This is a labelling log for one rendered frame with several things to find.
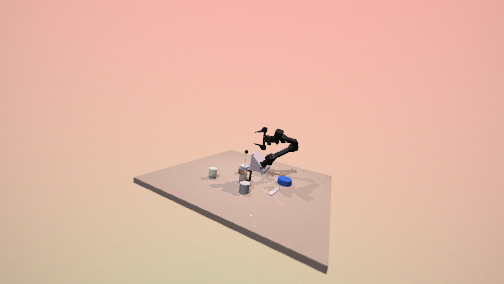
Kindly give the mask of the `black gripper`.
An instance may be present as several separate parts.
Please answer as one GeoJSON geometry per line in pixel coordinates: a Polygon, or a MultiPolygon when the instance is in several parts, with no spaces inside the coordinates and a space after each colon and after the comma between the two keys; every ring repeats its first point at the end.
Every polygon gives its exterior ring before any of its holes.
{"type": "MultiPolygon", "coordinates": [[[[254,133],[259,133],[259,132],[264,132],[263,133],[263,145],[256,144],[256,143],[253,143],[253,144],[260,146],[261,150],[266,150],[265,142],[267,140],[267,135],[266,135],[267,127],[263,127],[263,129],[261,129],[260,131],[254,132],[254,133]]],[[[272,142],[273,142],[273,138],[271,138],[271,142],[270,143],[272,143],[272,142]]]]}

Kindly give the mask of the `french press with black knob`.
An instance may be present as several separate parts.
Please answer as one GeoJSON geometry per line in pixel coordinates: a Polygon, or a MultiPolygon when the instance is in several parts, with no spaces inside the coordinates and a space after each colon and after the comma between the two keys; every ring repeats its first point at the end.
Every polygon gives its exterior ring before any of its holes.
{"type": "MultiPolygon", "coordinates": [[[[245,153],[247,154],[248,150],[245,150],[245,153]]],[[[248,168],[249,168],[248,165],[245,165],[245,164],[241,164],[240,165],[240,172],[239,172],[238,183],[240,183],[241,181],[249,181],[249,182],[251,181],[252,171],[248,170],[248,168]],[[249,180],[247,179],[248,171],[250,172],[250,174],[249,174],[249,180]]]]}

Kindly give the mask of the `white flat bar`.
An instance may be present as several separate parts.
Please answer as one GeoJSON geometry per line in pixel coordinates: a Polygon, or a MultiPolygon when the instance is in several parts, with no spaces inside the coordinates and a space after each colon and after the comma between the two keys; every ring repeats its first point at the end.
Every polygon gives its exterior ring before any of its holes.
{"type": "Polygon", "coordinates": [[[272,195],[273,195],[274,193],[276,193],[279,189],[280,189],[280,188],[277,188],[277,187],[276,187],[275,189],[273,189],[273,190],[272,190],[270,193],[268,193],[268,194],[272,196],[272,195]]]}

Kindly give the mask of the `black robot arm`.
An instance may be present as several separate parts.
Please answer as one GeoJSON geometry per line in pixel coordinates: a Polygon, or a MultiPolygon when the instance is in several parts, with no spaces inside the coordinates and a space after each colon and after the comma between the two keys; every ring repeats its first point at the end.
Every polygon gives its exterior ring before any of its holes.
{"type": "Polygon", "coordinates": [[[293,138],[290,138],[290,137],[287,137],[285,134],[283,134],[284,131],[281,130],[281,129],[276,129],[275,131],[275,134],[274,136],[270,136],[270,135],[267,135],[267,145],[271,145],[271,138],[273,138],[273,142],[272,143],[276,143],[276,145],[279,143],[279,141],[281,143],[291,143],[289,144],[289,146],[275,154],[268,154],[266,155],[265,157],[265,160],[260,162],[261,166],[263,168],[265,168],[265,166],[267,165],[272,165],[272,163],[276,160],[276,158],[288,153],[288,152],[295,152],[298,150],[298,141],[296,139],[293,139],[293,138]]]}

